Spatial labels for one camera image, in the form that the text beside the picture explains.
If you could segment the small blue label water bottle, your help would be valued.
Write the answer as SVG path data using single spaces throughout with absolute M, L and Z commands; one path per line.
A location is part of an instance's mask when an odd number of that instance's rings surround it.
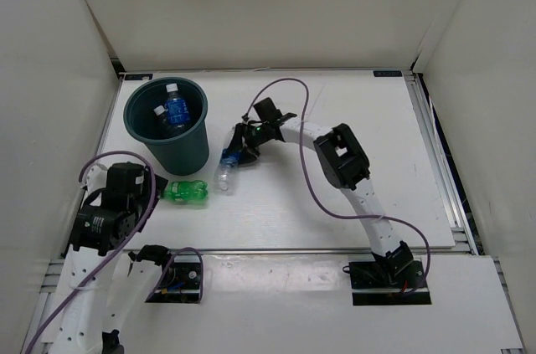
M 228 153 L 235 128 L 231 127 L 224 138 L 218 166 L 214 172 L 214 188 L 217 193 L 233 195 L 238 185 L 239 153 Z

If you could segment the green plastic soda bottle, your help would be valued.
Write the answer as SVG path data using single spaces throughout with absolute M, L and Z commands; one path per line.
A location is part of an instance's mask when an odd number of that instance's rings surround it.
M 162 198 L 172 203 L 203 203 L 209 195 L 208 184 L 202 180 L 170 182 Z

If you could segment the clear unlabelled plastic bottle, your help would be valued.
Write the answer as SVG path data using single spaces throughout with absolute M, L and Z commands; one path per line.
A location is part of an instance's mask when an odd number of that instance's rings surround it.
M 156 116 L 157 128 L 163 138 L 172 138 L 182 133 L 179 126 L 175 126 L 168 121 L 167 110 L 163 105 L 159 105 L 153 109 Z

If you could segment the blue label white cap bottle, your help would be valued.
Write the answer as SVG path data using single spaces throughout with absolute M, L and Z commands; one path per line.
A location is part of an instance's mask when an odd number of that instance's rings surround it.
M 187 101 L 179 93 L 177 84 L 166 85 L 167 100 L 167 121 L 175 129 L 187 131 L 191 126 L 191 116 Z

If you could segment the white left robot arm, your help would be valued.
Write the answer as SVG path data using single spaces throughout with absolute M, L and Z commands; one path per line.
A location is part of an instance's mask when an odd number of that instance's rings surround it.
M 122 325 L 157 287 L 170 285 L 175 266 L 160 245 L 130 255 L 131 268 L 111 298 L 113 274 L 126 241 L 140 232 L 166 180 L 148 167 L 123 162 L 106 170 L 105 183 L 88 181 L 88 196 L 75 217 L 66 262 L 68 295 L 58 305 L 61 320 L 53 353 L 122 353 Z

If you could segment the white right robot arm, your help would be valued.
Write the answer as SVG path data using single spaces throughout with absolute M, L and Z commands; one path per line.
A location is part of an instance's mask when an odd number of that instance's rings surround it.
M 384 213 L 370 179 L 369 159 L 350 127 L 318 126 L 293 114 L 276 121 L 240 122 L 232 129 L 221 159 L 235 160 L 240 166 L 250 165 L 260 156 L 260 146 L 268 141 L 297 144 L 302 161 L 306 149 L 316 153 L 327 182 L 343 194 L 355 212 L 354 215 L 333 214 L 333 217 L 357 219 L 362 223 L 381 284 L 408 285 L 413 254 L 394 229 L 399 220 Z

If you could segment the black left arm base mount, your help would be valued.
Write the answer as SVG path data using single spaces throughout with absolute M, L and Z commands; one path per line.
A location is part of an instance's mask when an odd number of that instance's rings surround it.
M 195 254 L 179 255 L 167 270 L 158 288 L 146 299 L 147 303 L 199 304 L 204 272 Z

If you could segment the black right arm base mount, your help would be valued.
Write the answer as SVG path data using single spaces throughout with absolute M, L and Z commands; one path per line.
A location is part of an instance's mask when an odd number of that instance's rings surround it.
M 353 261 L 342 267 L 350 279 L 353 306 L 430 305 L 428 269 L 428 264 L 414 260 L 391 277 L 373 261 Z

